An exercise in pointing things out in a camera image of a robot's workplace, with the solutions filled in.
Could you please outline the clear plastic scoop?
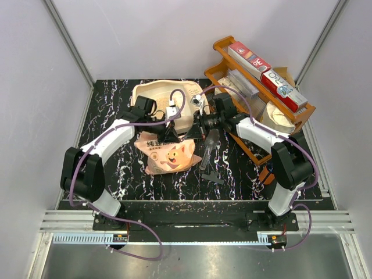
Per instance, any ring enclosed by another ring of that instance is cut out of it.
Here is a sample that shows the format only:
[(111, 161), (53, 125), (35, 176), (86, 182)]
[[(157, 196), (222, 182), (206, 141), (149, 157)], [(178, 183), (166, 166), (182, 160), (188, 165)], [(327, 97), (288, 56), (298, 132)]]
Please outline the clear plastic scoop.
[(205, 153), (201, 160), (201, 164), (199, 167), (200, 170), (206, 170), (208, 162), (210, 160), (211, 152), (217, 147), (219, 138), (220, 133), (218, 129), (214, 128), (209, 131), (208, 136), (205, 139)]

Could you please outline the pink cat litter bag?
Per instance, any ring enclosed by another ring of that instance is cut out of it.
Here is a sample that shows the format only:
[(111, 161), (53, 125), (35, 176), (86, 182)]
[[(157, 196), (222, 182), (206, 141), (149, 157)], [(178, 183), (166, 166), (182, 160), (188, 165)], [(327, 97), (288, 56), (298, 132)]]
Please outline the pink cat litter bag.
[(195, 143), (192, 139), (180, 143), (162, 143), (157, 135), (141, 132), (134, 146), (148, 157), (145, 168), (148, 175), (186, 171), (202, 160), (194, 154)]

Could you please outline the black plastic clip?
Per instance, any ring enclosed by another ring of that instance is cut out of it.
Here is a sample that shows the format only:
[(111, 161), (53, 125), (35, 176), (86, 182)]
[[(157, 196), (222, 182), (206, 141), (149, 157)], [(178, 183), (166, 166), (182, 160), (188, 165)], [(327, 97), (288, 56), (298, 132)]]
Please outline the black plastic clip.
[(219, 174), (215, 171), (211, 171), (209, 174), (203, 173), (202, 178), (220, 185), (224, 184), (224, 180), (219, 178)]

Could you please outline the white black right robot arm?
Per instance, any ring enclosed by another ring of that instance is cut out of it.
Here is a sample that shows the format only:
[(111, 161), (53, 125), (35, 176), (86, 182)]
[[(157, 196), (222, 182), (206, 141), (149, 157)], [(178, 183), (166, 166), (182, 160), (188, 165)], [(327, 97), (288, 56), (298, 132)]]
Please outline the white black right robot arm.
[(193, 124), (185, 137), (201, 139), (210, 130), (222, 128), (269, 153), (276, 187), (262, 222), (271, 230), (279, 229), (288, 218), (299, 193), (307, 188), (307, 181), (313, 177), (311, 186), (314, 187), (319, 178), (319, 169), (304, 136), (276, 131), (259, 123), (250, 114), (239, 112), (228, 93), (217, 94), (213, 100), (216, 110), (206, 114), (203, 96), (192, 97), (191, 103), (198, 107), (198, 111), (194, 113)]

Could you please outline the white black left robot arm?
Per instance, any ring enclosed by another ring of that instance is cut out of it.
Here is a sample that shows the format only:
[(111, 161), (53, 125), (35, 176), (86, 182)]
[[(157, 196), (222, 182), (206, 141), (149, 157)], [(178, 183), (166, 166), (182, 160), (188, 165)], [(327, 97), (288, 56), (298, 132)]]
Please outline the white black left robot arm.
[(147, 128), (163, 134), (171, 127), (170, 122), (179, 118), (186, 98), (179, 109), (161, 120), (155, 120), (152, 109), (153, 99), (139, 96), (135, 104), (123, 112), (113, 124), (96, 139), (81, 148), (69, 148), (64, 157), (60, 187), (69, 193), (70, 205), (76, 206), (73, 197), (82, 198), (92, 208), (106, 216), (106, 224), (119, 230), (126, 223), (121, 203), (105, 189), (104, 164), (124, 144), (138, 132)]

